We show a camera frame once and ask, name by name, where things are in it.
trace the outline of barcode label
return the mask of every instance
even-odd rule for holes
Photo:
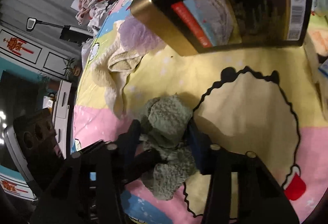
[[[298,41],[301,37],[306,0],[290,0],[290,16],[287,40]]]
[[[290,30],[288,34],[289,40],[298,40],[300,37],[301,30]]]
[[[302,6],[292,6],[292,18],[291,23],[300,24],[303,20],[304,7]]]

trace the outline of colorful bedsheet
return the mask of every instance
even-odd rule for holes
[[[119,120],[106,106],[104,88],[93,83],[90,65],[113,43],[114,22],[131,14],[131,1],[119,0],[93,42],[74,109],[74,148],[116,140],[150,98],[177,93],[197,107],[195,121],[213,141],[260,156],[303,221],[328,187],[328,122],[303,47],[181,57],[166,46],[144,56],[130,75],[123,90],[126,115]],[[137,223],[200,223],[208,184],[209,177],[198,173],[172,200],[160,201],[137,180],[126,186],[122,206]]]

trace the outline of screw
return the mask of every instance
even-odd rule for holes
[[[210,145],[210,148],[214,151],[217,151],[221,149],[221,146],[219,146],[218,144],[212,144]]]
[[[117,148],[116,144],[108,144],[107,145],[107,150],[115,150]]]
[[[254,157],[256,157],[256,154],[255,154],[253,151],[248,151],[248,152],[246,153],[246,155],[247,155],[248,157],[250,157],[250,158],[254,158]]]
[[[79,158],[81,156],[81,153],[80,152],[74,152],[72,154],[72,158]]]

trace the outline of black wavy outline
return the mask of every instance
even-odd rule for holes
[[[279,90],[280,90],[280,92],[281,92],[281,95],[283,96],[283,98],[284,98],[286,104],[289,105],[289,107],[290,107],[290,112],[291,112],[291,114],[294,116],[295,121],[296,121],[296,133],[297,133],[297,135],[298,135],[298,142],[297,142],[297,145],[296,145],[296,148],[295,148],[295,151],[294,151],[294,163],[293,163],[293,165],[290,167],[290,173],[289,173],[288,175],[286,175],[286,179],[285,179],[285,181],[283,182],[283,184],[281,185],[281,187],[283,188],[283,186],[287,183],[287,178],[292,174],[292,172],[293,172],[293,171],[292,171],[292,168],[293,168],[294,166],[296,166],[296,167],[299,168],[299,170],[300,170],[300,175],[301,175],[301,168],[299,167],[299,165],[296,164],[296,153],[297,153],[298,147],[299,147],[299,145],[300,145],[300,143],[301,143],[301,134],[300,134],[300,129],[299,129],[298,117],[297,117],[295,111],[293,110],[293,105],[292,105],[292,103],[288,102],[285,92],[283,91],[283,89],[282,89],[282,88],[280,87],[280,85],[279,85],[279,82],[280,82],[280,79],[279,79],[279,73],[278,73],[276,70],[274,70],[274,71],[271,73],[270,76],[263,76],[263,74],[262,74],[261,72],[255,72],[255,71],[253,71],[253,70],[252,70],[250,67],[248,67],[248,66],[246,66],[244,69],[242,69],[242,70],[240,70],[240,71],[238,71],[238,72],[236,72],[236,70],[235,70],[234,67],[226,67],[226,68],[224,68],[224,69],[222,70],[222,72],[221,72],[221,81],[214,82],[213,85],[212,85],[212,87],[210,87],[210,88],[207,89],[206,93],[202,95],[202,97],[201,97],[201,99],[200,99],[198,105],[193,109],[193,111],[196,111],[196,110],[199,108],[200,104],[204,101],[205,96],[210,95],[210,93],[211,93],[211,91],[212,91],[213,89],[218,89],[218,88],[222,87],[222,85],[224,85],[225,83],[232,83],[232,82],[234,82],[234,81],[237,79],[237,77],[239,76],[239,74],[245,74],[245,73],[247,73],[247,72],[250,72],[255,78],[257,78],[257,79],[259,79],[259,80],[265,80],[266,82],[273,82],[273,83],[277,84],[278,87],[279,87]],[[185,201],[186,204],[187,204],[187,210],[188,210],[189,212],[191,212],[192,215],[193,215],[194,217],[203,216],[203,214],[196,215],[196,214],[195,214],[195,213],[189,208],[189,201],[187,200],[187,196],[188,196],[188,194],[186,193],[186,187],[187,187],[187,186],[186,186],[186,183],[185,183],[185,182],[183,183],[183,186],[184,186],[184,187],[183,187],[183,194],[185,195],[185,199],[184,199],[184,201]]]

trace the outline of white drawer unit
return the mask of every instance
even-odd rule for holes
[[[67,141],[67,123],[68,123],[68,97],[71,91],[72,83],[61,81],[57,100],[54,103],[52,122],[56,130],[56,140],[62,151],[63,157],[66,158],[66,141]]]

